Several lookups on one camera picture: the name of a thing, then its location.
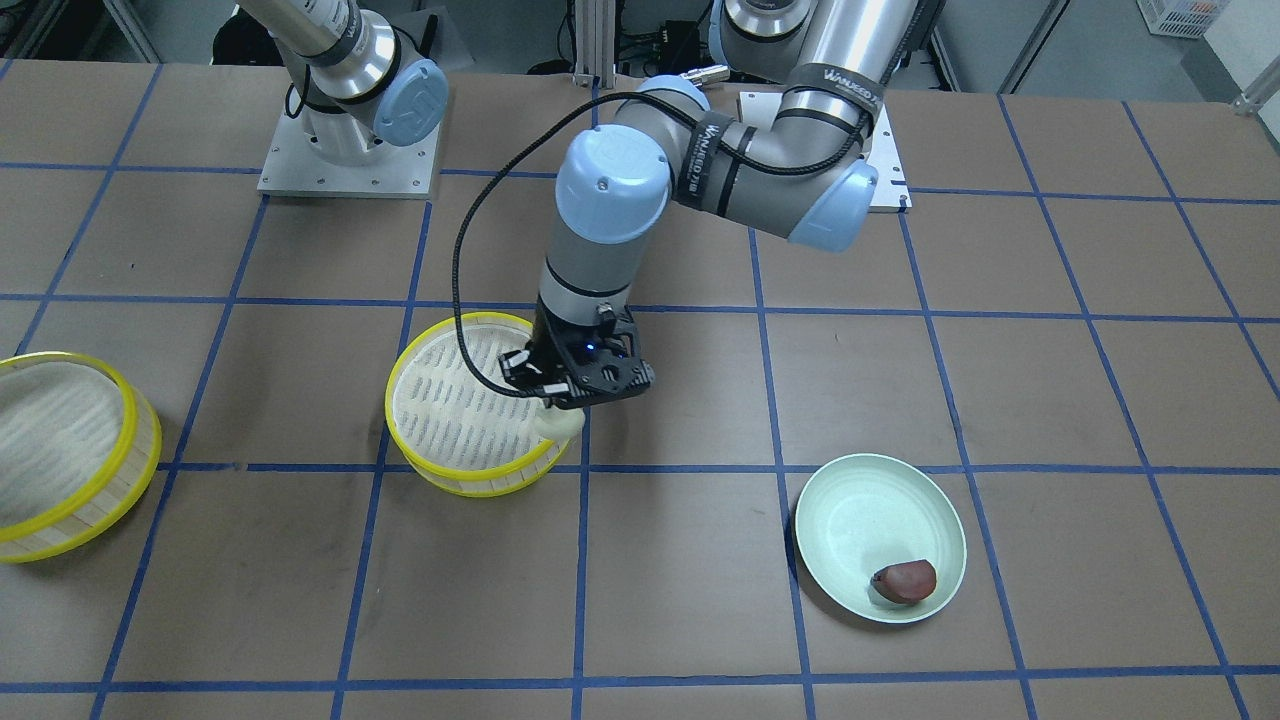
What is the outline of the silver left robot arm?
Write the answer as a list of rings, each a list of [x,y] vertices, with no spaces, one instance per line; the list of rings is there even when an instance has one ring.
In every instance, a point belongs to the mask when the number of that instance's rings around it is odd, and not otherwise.
[[[773,120],[717,111],[686,76],[612,94],[612,120],[579,133],[557,173],[532,336],[500,359],[504,383],[559,409],[650,388],[627,301],[671,204],[849,249],[879,184],[863,152],[927,14],[923,1],[713,3],[713,58],[781,87]]]

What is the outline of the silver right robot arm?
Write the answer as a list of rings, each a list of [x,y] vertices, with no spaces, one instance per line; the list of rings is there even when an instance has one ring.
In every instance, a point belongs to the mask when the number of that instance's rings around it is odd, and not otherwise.
[[[265,28],[291,78],[268,160],[294,152],[332,167],[430,158],[449,86],[416,37],[357,1],[241,1]]]

